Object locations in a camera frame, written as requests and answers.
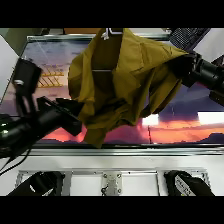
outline yellow-brown cloth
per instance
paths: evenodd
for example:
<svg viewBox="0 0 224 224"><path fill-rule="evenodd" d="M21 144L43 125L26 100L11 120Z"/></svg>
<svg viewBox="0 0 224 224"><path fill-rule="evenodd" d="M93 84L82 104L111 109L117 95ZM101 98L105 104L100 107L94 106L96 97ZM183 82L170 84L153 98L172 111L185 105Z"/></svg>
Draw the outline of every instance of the yellow-brown cloth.
<svg viewBox="0 0 224 224"><path fill-rule="evenodd" d="M159 113L181 85L168 61L187 54L158 41L122 35L101 38L105 28L72 61L69 94L84 102L79 119L87 127L84 141L100 148L106 133L121 125L136 125L140 117ZM92 72L92 70L112 72ZM149 105L144 102L149 94Z"/></svg>

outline metal bracket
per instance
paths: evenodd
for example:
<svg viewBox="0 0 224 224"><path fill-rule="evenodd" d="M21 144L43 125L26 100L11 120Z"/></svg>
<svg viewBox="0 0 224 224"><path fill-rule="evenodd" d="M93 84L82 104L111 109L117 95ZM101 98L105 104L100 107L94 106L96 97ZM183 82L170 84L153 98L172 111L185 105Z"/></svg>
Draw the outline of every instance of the metal bracket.
<svg viewBox="0 0 224 224"><path fill-rule="evenodd" d="M119 196L122 193L122 174L121 172L103 172L102 196Z"/></svg>

